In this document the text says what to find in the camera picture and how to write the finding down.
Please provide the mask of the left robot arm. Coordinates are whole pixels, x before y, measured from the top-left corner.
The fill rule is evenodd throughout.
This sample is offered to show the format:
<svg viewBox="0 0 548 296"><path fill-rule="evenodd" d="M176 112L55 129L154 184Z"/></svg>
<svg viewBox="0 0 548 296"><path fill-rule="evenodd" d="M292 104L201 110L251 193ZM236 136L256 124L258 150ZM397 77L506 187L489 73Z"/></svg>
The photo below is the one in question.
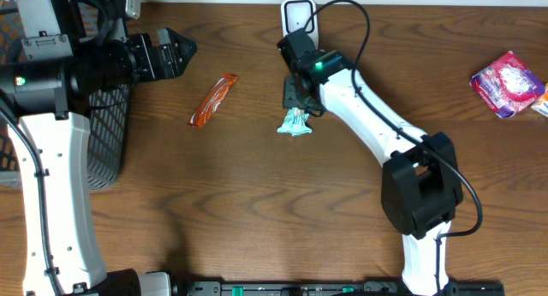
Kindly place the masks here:
<svg viewBox="0 0 548 296"><path fill-rule="evenodd" d="M176 295L167 271L108 271L93 226L91 96L183 74L197 50L172 29L129 34L141 0L15 0L24 62L1 67L1 116L21 175L26 295Z"/></svg>

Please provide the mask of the orange brown snack bar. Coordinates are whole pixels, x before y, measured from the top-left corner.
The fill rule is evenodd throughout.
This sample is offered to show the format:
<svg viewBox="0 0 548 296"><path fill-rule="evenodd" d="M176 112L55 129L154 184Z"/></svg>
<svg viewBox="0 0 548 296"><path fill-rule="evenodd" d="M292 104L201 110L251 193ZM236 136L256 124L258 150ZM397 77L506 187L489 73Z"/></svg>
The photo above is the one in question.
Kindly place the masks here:
<svg viewBox="0 0 548 296"><path fill-rule="evenodd" d="M202 128L215 114L220 103L239 80L234 74L222 74L215 86L211 89L199 108L191 116L188 124L192 127Z"/></svg>

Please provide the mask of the red purple snack bag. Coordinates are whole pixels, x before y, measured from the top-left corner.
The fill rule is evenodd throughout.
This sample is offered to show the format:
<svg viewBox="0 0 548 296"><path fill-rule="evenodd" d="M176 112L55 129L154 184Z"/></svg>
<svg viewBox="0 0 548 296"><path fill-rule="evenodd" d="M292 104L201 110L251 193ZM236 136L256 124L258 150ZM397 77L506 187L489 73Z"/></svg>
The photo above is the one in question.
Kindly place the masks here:
<svg viewBox="0 0 548 296"><path fill-rule="evenodd" d="M469 85L499 118L510 118L545 93L545 84L513 51L474 74Z"/></svg>

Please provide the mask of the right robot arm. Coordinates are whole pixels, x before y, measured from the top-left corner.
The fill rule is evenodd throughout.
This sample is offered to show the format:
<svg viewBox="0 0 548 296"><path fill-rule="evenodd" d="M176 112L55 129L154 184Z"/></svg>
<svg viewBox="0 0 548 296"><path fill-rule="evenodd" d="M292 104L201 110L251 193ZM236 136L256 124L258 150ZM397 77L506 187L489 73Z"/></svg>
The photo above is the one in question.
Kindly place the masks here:
<svg viewBox="0 0 548 296"><path fill-rule="evenodd" d="M406 288L416 295L441 292L449 277L440 236L450 231L462 190L457 177L425 148L441 151L454 163L450 139L444 133L430 136L405 121L347 57L319 50L304 29L285 35L277 48L291 73L286 86L295 92L289 100L339 117L381 165L381 205L402 235Z"/></svg>

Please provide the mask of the teal snack packet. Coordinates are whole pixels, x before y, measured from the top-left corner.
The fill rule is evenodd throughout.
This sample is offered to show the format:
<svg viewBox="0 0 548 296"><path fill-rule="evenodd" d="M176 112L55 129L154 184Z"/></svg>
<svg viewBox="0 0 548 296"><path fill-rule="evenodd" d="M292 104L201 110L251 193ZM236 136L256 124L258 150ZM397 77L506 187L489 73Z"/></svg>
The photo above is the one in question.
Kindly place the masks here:
<svg viewBox="0 0 548 296"><path fill-rule="evenodd" d="M288 133L292 136L312 133L313 130L307 125L309 114L298 108L291 108L284 117L282 125L277 129L278 133Z"/></svg>

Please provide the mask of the orange juice carton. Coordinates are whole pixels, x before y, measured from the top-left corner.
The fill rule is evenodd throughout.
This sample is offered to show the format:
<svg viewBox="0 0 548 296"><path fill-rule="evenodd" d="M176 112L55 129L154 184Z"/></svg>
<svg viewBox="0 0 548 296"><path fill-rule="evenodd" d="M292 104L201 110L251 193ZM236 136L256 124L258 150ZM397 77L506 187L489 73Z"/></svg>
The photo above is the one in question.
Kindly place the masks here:
<svg viewBox="0 0 548 296"><path fill-rule="evenodd" d="M541 95L532 105L531 109L548 117L548 85L545 85L545 93Z"/></svg>

